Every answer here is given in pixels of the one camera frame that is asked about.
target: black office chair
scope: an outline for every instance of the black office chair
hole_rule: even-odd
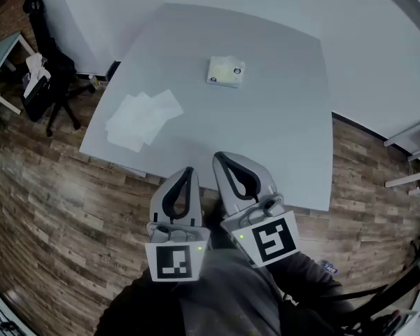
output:
[[[52,104],[55,104],[46,129],[48,137],[53,135],[51,126],[61,107],[64,107],[73,122],[73,127],[78,130],[81,124],[74,116],[67,101],[86,90],[93,93],[95,87],[88,84],[69,91],[70,83],[76,79],[75,64],[72,59],[62,53],[54,38],[51,37],[44,17],[43,1],[25,0],[23,11],[29,14],[29,21],[34,30],[38,50],[48,60],[44,67],[51,75],[49,81],[45,77],[41,78],[27,98],[21,97],[24,109],[29,119],[37,122],[43,117],[46,110]]]

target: table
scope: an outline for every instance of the table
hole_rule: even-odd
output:
[[[15,33],[14,35],[11,35],[4,40],[0,41],[0,68],[3,64],[7,66],[11,71],[15,70],[15,67],[13,64],[11,64],[7,58],[9,54],[11,53],[11,50],[14,48],[14,46],[17,44],[17,42],[21,43],[23,48],[30,54],[34,55],[34,51],[31,48],[31,46],[28,44],[28,42],[25,41],[23,36],[20,34],[20,32]],[[0,102],[4,104],[6,107],[8,107],[12,112],[16,112],[18,115],[20,115],[20,109],[13,104],[6,101],[1,95],[0,95]]]
[[[238,89],[206,83],[210,56],[245,61]],[[107,142],[106,121],[127,94],[170,89],[184,114],[139,153]],[[126,54],[94,112],[82,153],[168,177],[194,167],[216,189],[217,151],[264,165],[285,203],[328,210],[333,131],[318,39],[242,13],[165,4]]]

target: person's arm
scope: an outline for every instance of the person's arm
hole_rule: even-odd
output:
[[[181,306],[172,293],[175,285],[155,283],[145,270],[104,311],[95,336],[184,335]]]
[[[331,274],[301,252],[274,262],[266,268],[284,293],[321,315],[330,317],[354,309],[347,301],[318,302],[320,296],[342,294],[341,283],[333,280]]]

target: wooden floor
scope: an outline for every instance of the wooden floor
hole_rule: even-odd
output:
[[[51,139],[46,119],[34,124],[2,109],[0,292],[40,335],[91,335],[146,268],[145,224],[162,180],[78,152],[99,98],[73,101],[83,127],[74,131],[62,112]],[[409,173],[401,152],[337,120],[333,133],[330,211],[294,210],[303,251],[334,263],[346,289],[358,291],[401,272],[420,234],[420,195],[383,187]],[[217,194],[202,195],[208,210]]]

